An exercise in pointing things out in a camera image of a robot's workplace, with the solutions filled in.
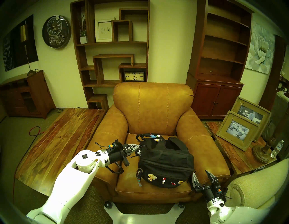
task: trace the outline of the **gold lamp shade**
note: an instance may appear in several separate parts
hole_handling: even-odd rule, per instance
[[[24,24],[20,27],[20,41],[21,43],[23,41],[28,40],[28,29],[27,29],[27,24]]]

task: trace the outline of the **small white pot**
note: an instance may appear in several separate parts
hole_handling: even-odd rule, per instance
[[[81,36],[80,37],[80,43],[81,44],[87,44],[88,43],[88,38],[86,36]]]

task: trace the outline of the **black and white painting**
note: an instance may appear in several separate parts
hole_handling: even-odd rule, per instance
[[[253,111],[247,107],[244,107],[244,106],[240,106],[238,114],[243,116],[243,117],[248,118],[250,121],[253,121],[256,124],[260,124],[260,122],[263,118],[263,115],[255,112],[255,111]]]
[[[238,122],[232,121],[226,132],[244,141],[249,131],[250,129],[246,128],[245,126],[239,124]]]
[[[33,30],[33,15],[29,16],[16,27],[14,27],[3,38],[3,61],[5,71],[9,71],[18,66],[28,64],[24,42],[20,41],[20,27],[27,24],[28,40],[25,41],[29,63],[38,61],[34,30]]]
[[[252,22],[252,35],[245,68],[269,74],[275,50],[275,36]]]

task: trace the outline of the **tan leather armchair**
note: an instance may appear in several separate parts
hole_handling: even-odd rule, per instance
[[[122,144],[138,144],[137,134],[157,133],[165,139],[177,136],[194,156],[194,167],[200,183],[209,182],[205,170],[222,182],[230,177],[229,168],[200,119],[191,109],[193,91],[189,86],[170,83],[119,83],[114,88],[114,105],[97,128],[88,150],[110,145],[115,139]],[[188,182],[173,188],[158,188],[145,180],[138,186],[136,170],[139,157],[128,158],[123,174],[100,168],[92,185],[104,200],[123,203],[177,203],[197,199]],[[115,164],[109,166],[117,171]]]

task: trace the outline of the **caster wheel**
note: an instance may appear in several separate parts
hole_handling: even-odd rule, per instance
[[[179,203],[179,208],[184,208],[184,207],[185,207],[184,203],[180,202]]]
[[[104,206],[105,206],[106,208],[112,208],[112,204],[111,204],[110,201],[104,202]]]

